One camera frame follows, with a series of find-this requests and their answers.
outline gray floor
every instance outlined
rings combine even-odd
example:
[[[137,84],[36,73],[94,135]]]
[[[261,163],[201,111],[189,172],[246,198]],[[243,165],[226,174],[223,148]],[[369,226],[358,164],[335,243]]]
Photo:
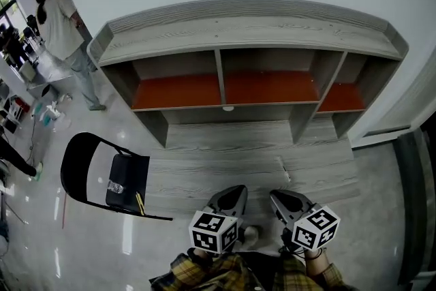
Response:
[[[73,101],[59,107],[71,119],[71,126],[56,132],[53,125],[37,123],[35,127],[33,158],[44,160],[41,181],[28,181],[12,168],[7,201],[26,222],[8,210],[11,243],[0,267],[13,290],[147,290],[148,279],[165,273],[172,259],[189,247],[191,212],[201,209],[221,187],[241,181],[250,190],[248,221],[258,219],[264,225],[260,249],[277,248],[280,229],[267,207],[268,190],[291,187],[328,203],[341,217],[328,253],[347,282],[361,290],[396,290],[404,214],[391,145],[356,151],[354,161],[346,140],[325,140],[326,121],[319,120],[301,145],[289,141],[289,129],[282,123],[227,125],[213,133],[209,129],[206,138],[202,128],[172,127],[169,149],[162,151],[98,74],[96,81],[97,94],[108,105],[108,112],[89,112],[71,88]],[[74,86],[71,78],[62,84]],[[27,118],[16,135],[9,135],[25,158],[32,127]],[[166,212],[174,221],[109,213],[68,198],[63,228],[59,169],[68,141],[81,131],[150,155],[146,209]],[[90,200],[104,202],[113,154],[98,148],[87,188]],[[290,167],[291,185],[275,161],[278,155]]]

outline glossy floor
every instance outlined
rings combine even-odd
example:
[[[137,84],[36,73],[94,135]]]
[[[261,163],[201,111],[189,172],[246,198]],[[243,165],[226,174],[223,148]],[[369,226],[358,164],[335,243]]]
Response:
[[[98,74],[96,78],[97,94],[108,105],[107,112],[89,112],[68,78],[62,84],[72,91],[74,99],[59,109],[71,119],[71,126],[63,129],[61,124],[42,127],[36,123],[32,158],[35,162],[44,160],[40,182],[28,181],[11,166],[7,202],[24,223],[7,210],[11,242],[0,267],[13,290],[148,290],[148,280],[168,271],[169,263],[189,247],[190,219],[182,215],[175,216],[172,222],[141,219],[93,208],[71,198],[67,199],[64,214],[59,170],[74,134],[90,131],[143,155],[155,147]],[[15,135],[8,135],[25,158],[32,129],[33,121],[27,117]],[[87,188],[90,200],[104,201],[112,156],[105,150],[95,154]],[[359,187],[360,195],[351,195],[353,189],[330,204],[342,222],[328,254],[346,282],[361,290],[394,290],[404,234],[403,197],[394,152],[390,144],[385,144],[356,151],[354,157],[358,182],[356,174],[349,179],[341,174],[341,181]],[[317,184],[329,185],[322,181]],[[172,193],[167,195],[171,200]],[[276,222],[272,229],[265,229],[266,238],[260,248],[275,248],[278,228]]]

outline chair seat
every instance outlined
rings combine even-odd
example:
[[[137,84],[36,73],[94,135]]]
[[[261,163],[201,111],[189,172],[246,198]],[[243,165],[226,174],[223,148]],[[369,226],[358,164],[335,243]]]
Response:
[[[109,179],[124,187],[123,193],[106,192],[106,204],[140,213],[136,192],[145,197],[150,157],[117,154],[112,161]]]

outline folding chair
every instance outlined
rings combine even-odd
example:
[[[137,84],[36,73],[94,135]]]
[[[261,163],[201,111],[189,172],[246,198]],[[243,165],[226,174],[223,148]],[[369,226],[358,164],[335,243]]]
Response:
[[[96,148],[101,142],[118,151],[119,154],[116,154],[112,160],[109,179],[124,188],[122,193],[119,194],[110,190],[106,192],[106,204],[108,206],[90,202],[87,198],[89,165]],[[74,200],[91,206],[128,215],[172,221],[172,218],[169,217],[142,215],[140,212],[136,192],[140,194],[142,201],[144,201],[149,161],[150,157],[135,154],[99,136],[82,132],[70,140],[63,156],[61,166],[62,186]]]

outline person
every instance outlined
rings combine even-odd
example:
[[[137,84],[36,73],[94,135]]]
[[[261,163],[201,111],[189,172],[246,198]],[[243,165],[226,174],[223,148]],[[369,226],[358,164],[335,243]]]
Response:
[[[325,249],[305,251],[306,265],[286,248],[280,257],[255,251],[225,253],[213,259],[191,248],[171,263],[171,271],[151,281],[166,290],[356,290],[345,285]]]
[[[83,21],[72,0],[36,0],[36,20],[50,54],[66,62],[74,73],[89,110],[105,110],[95,95],[91,61],[77,26]]]
[[[0,133],[4,134],[4,129],[1,126]],[[29,175],[36,181],[40,180],[43,168],[42,162],[40,162],[36,166],[36,168],[28,165],[28,163],[21,157],[21,155],[18,154],[18,152],[3,137],[0,137],[0,158],[8,161],[21,172]]]
[[[2,48],[6,50],[14,60],[18,69],[22,66],[21,59],[25,62],[29,60],[29,56],[22,48],[22,44],[17,35],[17,30],[13,26],[6,28],[5,24],[0,25],[0,32],[2,33],[3,41]]]

